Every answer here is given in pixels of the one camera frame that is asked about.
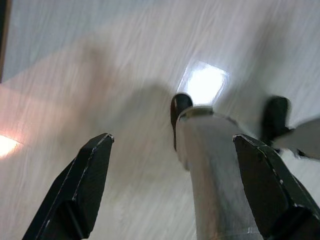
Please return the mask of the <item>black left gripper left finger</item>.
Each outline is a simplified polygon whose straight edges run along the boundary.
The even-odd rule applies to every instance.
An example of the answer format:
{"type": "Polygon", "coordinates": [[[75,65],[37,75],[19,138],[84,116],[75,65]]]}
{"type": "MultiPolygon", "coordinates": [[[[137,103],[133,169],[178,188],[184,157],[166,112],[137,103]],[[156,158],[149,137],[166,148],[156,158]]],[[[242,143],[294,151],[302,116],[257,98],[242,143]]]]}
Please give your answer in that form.
{"type": "Polygon", "coordinates": [[[90,139],[50,186],[25,240],[85,240],[95,226],[114,137],[90,139]]]}

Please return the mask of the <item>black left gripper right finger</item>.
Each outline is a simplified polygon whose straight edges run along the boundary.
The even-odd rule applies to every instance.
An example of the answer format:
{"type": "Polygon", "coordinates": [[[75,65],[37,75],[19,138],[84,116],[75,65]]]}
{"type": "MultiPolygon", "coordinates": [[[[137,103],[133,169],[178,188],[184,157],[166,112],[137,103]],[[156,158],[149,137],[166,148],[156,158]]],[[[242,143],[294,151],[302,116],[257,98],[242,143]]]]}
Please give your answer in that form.
{"type": "Polygon", "coordinates": [[[265,240],[318,240],[320,209],[279,154],[245,134],[233,137],[241,180],[265,240]]]}

